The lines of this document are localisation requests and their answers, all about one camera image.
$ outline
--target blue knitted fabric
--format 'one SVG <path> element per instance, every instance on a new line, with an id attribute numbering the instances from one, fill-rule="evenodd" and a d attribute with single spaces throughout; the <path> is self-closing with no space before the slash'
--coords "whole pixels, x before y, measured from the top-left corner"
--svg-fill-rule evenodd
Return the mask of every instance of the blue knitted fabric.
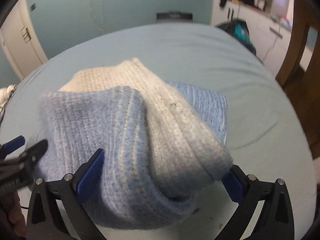
<path id="1" fill-rule="evenodd" d="M 170 84 L 225 143 L 225 98 L 199 87 Z M 105 149 L 101 184 L 84 203 L 95 223 L 121 229 L 160 228 L 181 222 L 193 212 L 196 192 L 191 189 L 185 198 L 170 199 L 149 175 L 146 109 L 137 90 L 114 87 L 46 93 L 39 106 L 40 133 L 29 144 L 47 138 L 49 149 L 39 162 L 37 177 L 61 179 L 74 173 L 98 148 Z"/>

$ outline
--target door frame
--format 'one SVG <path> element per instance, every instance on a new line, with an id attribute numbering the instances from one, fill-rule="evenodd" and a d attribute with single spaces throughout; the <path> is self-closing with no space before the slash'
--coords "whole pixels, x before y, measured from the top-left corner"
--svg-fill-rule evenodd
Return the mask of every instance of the door frame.
<path id="1" fill-rule="evenodd" d="M 28 7 L 27 0 L 19 0 L 15 6 L 17 6 L 17 9 L 19 10 L 22 23 L 28 27 L 28 32 L 31 37 L 31 44 L 32 44 L 34 51 L 37 54 L 41 63 L 44 64 L 45 62 L 48 61 L 48 58 L 47 58 L 46 54 L 44 53 L 44 50 L 42 49 L 42 46 L 38 40 L 38 37 L 36 36 L 36 32 L 35 32 L 34 28 L 33 28 L 33 24 L 32 24 L 31 18 L 30 18 L 30 14 L 29 14 L 29 7 Z M 5 54 L 8 62 L 10 63 L 13 71 L 16 73 L 16 75 L 18 76 L 18 78 L 20 80 L 23 80 L 25 78 L 25 76 L 23 75 L 20 68 L 16 64 L 8 47 L 5 45 L 5 40 L 4 40 L 4 36 L 3 36 L 1 29 L 0 29 L 0 44 L 1 44 L 1 48 Z"/>

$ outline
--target white cord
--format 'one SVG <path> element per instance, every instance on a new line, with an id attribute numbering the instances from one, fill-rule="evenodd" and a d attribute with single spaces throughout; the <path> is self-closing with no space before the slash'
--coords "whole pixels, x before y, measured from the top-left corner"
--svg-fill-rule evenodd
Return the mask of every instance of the white cord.
<path id="1" fill-rule="evenodd" d="M 281 27 L 281 24 L 279 24 L 278 34 L 276 34 L 275 42 L 273 43 L 273 45 L 272 45 L 271 47 L 268 48 L 267 53 L 266 53 L 265 57 L 264 57 L 263 60 L 262 60 L 263 63 L 264 63 L 264 61 L 266 60 L 269 51 L 272 50 L 272 49 L 275 47 L 275 45 L 276 45 L 276 41 L 277 41 L 277 39 L 278 39 L 278 37 L 279 37 L 279 33 L 280 33 L 280 27 Z"/>

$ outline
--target bed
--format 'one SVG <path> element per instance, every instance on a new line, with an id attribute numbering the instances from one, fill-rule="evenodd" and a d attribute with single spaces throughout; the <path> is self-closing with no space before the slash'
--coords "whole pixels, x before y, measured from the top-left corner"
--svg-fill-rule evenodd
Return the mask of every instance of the bed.
<path id="1" fill-rule="evenodd" d="M 222 30 L 200 24 L 159 24 L 122 30 L 79 44 L 25 78 L 7 105 L 0 143 L 37 129 L 37 99 L 56 91 L 79 70 L 137 57 L 166 81 L 218 91 L 228 103 L 227 148 L 246 174 L 283 178 L 291 197 L 295 239 L 313 222 L 316 182 L 312 157 L 296 114 L 276 81 L 243 45 Z M 28 205 L 30 192 L 20 192 Z M 221 183 L 199 193 L 199 212 L 182 224 L 152 231 L 102 228 L 108 239 L 214 239 L 230 219 L 232 203 Z M 250 235 L 260 204 L 243 237 Z"/>

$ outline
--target cabinet handle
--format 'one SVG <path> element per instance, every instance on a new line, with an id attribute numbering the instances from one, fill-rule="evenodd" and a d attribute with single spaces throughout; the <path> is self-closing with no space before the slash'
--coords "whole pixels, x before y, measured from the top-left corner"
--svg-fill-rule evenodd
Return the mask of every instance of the cabinet handle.
<path id="1" fill-rule="evenodd" d="M 278 31 L 276 31 L 274 28 L 270 27 L 269 30 L 273 32 L 275 35 L 277 35 L 280 39 L 283 38 L 282 34 L 280 34 Z"/>

